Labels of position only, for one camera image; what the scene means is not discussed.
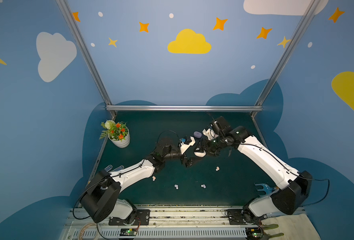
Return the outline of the white earbud charging case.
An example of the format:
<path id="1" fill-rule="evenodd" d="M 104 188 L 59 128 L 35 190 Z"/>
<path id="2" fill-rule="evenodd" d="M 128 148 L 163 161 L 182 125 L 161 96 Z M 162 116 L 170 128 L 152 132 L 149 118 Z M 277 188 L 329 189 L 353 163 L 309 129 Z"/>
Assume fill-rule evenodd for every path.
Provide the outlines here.
<path id="1" fill-rule="evenodd" d="M 202 148 L 196 148 L 194 154 L 196 157 L 203 158 L 206 156 L 206 151 Z"/>

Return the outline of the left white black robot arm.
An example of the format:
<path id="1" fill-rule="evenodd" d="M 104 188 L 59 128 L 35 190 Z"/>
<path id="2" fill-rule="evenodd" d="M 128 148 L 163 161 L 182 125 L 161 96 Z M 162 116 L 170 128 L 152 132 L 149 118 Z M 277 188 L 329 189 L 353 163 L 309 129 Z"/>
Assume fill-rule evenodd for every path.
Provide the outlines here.
<path id="1" fill-rule="evenodd" d="M 161 139 L 154 150 L 139 163 L 113 172 L 98 172 L 86 186 L 78 202 L 96 224 L 110 217 L 131 225 L 136 221 L 137 208 L 127 200 L 120 200 L 120 193 L 158 173 L 165 167 L 166 161 L 179 159 L 187 168 L 192 166 L 206 155 L 204 148 L 196 147 L 195 156 L 187 158 L 186 151 L 195 144 L 194 137 L 180 139 L 177 146 L 171 139 Z"/>

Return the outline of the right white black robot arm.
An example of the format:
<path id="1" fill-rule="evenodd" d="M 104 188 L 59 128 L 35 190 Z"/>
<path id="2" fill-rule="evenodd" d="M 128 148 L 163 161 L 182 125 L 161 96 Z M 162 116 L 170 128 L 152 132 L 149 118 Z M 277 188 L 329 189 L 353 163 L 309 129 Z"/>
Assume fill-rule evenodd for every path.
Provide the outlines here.
<path id="1" fill-rule="evenodd" d="M 260 167 L 278 188 L 251 200 L 243 208 L 245 216 L 256 219 L 275 212 L 292 215 L 308 198 L 312 175 L 307 171 L 300 173 L 279 159 L 245 127 L 232 128 L 224 117 L 219 117 L 210 123 L 209 129 L 203 130 L 203 135 L 205 155 L 215 156 L 222 149 L 233 147 Z"/>

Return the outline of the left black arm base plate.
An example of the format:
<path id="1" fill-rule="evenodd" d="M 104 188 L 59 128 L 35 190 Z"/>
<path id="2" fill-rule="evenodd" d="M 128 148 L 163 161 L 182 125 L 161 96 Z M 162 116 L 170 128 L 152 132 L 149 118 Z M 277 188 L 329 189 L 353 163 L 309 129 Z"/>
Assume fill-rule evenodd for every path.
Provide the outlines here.
<path id="1" fill-rule="evenodd" d="M 150 210 L 133 211 L 126 219 L 109 218 L 109 226 L 148 226 L 150 221 Z"/>

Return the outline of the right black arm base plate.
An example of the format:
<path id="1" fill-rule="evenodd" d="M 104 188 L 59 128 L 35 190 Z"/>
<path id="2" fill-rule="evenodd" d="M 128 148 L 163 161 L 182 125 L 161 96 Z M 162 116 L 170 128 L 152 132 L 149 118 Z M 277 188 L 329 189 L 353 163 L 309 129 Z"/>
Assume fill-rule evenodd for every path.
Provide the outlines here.
<path id="1" fill-rule="evenodd" d="M 259 225 L 262 220 L 267 219 L 266 214 L 256 217 L 251 211 L 244 209 L 228 209 L 225 216 L 230 225 Z"/>

